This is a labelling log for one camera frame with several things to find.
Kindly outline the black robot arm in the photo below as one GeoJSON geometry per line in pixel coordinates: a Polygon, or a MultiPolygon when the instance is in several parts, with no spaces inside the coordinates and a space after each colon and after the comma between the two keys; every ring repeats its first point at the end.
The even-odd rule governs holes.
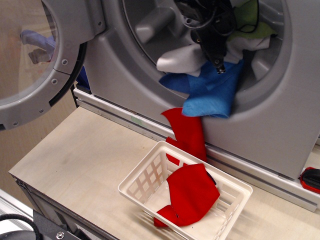
{"type": "Polygon", "coordinates": [[[224,57],[227,39],[237,29],[234,8],[229,0],[175,0],[183,24],[192,40],[200,45],[205,58],[218,74],[226,72],[224,57]]]}

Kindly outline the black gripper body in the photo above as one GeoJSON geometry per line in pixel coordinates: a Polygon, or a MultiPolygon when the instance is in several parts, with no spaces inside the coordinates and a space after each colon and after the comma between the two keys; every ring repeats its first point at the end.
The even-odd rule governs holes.
{"type": "Polygon", "coordinates": [[[191,4],[199,14],[193,31],[201,50],[218,74],[225,73],[226,42],[237,28],[234,8],[229,0],[192,0],[191,4]]]}

